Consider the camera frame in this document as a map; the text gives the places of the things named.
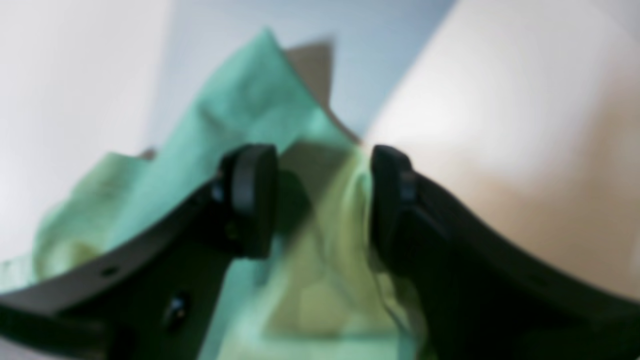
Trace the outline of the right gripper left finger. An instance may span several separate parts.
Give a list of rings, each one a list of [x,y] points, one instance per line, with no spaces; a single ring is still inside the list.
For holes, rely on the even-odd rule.
[[[265,259],[274,145],[240,146],[163,219],[77,268],[1,296],[1,346],[51,360],[195,360],[236,258]]]

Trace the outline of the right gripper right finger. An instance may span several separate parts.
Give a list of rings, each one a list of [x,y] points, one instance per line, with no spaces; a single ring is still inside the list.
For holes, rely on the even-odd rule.
[[[409,280],[439,360],[637,360],[638,301],[544,264],[376,145],[371,242]]]

